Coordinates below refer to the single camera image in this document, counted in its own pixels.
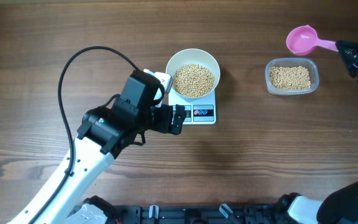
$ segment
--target container of beans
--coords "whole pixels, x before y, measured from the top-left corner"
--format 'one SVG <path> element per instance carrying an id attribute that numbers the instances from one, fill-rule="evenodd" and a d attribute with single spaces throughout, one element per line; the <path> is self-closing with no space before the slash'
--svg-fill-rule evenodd
<path id="1" fill-rule="evenodd" d="M 171 90 L 185 100 L 210 94 L 221 77 L 215 58 L 200 49 L 186 49 L 176 53 L 169 60 L 165 73 L 173 76 Z"/>
<path id="2" fill-rule="evenodd" d="M 278 58 L 265 69 L 267 91 L 273 95 L 300 95 L 319 85 L 316 64 L 307 58 Z"/>

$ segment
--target rectangular container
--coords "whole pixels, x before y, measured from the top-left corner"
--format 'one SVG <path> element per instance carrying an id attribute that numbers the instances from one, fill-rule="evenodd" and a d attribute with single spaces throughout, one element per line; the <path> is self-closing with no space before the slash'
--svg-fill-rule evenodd
<path id="1" fill-rule="evenodd" d="M 302 66 L 308 69 L 310 76 L 310 88 L 307 90 L 282 90 L 275 88 L 270 79 L 271 67 L 297 67 Z M 300 95 L 315 91 L 319 84 L 318 71 L 316 64 L 307 58 L 278 58 L 267 64 L 265 69 L 267 91 L 273 95 Z"/>

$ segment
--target pink scoop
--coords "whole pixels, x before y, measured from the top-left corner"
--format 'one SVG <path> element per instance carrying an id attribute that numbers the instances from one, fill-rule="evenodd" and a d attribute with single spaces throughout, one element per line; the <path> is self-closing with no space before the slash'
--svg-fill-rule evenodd
<path id="1" fill-rule="evenodd" d="M 320 40 L 317 32 L 309 25 L 293 29 L 287 37 L 287 47 L 297 56 L 310 54 L 316 46 L 338 51 L 334 41 Z"/>

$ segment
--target scoop handle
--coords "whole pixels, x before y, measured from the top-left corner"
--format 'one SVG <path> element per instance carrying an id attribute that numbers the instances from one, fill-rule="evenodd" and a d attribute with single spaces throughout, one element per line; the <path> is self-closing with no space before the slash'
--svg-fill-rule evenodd
<path id="1" fill-rule="evenodd" d="M 325 49 L 328 49 L 328 50 L 334 50 L 336 52 L 338 51 L 338 49 L 335 46 L 335 41 L 318 39 L 316 41 L 316 45 L 320 46 L 320 47 L 324 47 Z"/>

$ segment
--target wooden table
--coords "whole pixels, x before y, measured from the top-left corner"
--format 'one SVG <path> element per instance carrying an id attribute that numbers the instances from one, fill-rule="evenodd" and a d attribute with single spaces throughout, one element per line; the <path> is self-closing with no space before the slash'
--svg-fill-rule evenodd
<path id="1" fill-rule="evenodd" d="M 162 72 L 176 52 L 203 49 L 222 74 L 215 125 L 186 126 L 179 136 L 146 132 L 147 144 L 125 149 L 83 198 L 217 205 L 299 192 L 322 200 L 357 181 L 358 86 L 338 54 L 316 49 L 308 56 L 320 77 L 312 94 L 266 89 L 266 64 L 292 57 L 287 34 L 306 24 L 324 39 L 358 41 L 358 1 L 0 5 L 0 223 L 30 202 L 67 152 L 57 83 L 67 60 L 92 45 Z M 100 50 L 72 63 L 63 104 L 73 135 L 87 110 L 121 92 L 131 71 Z"/>

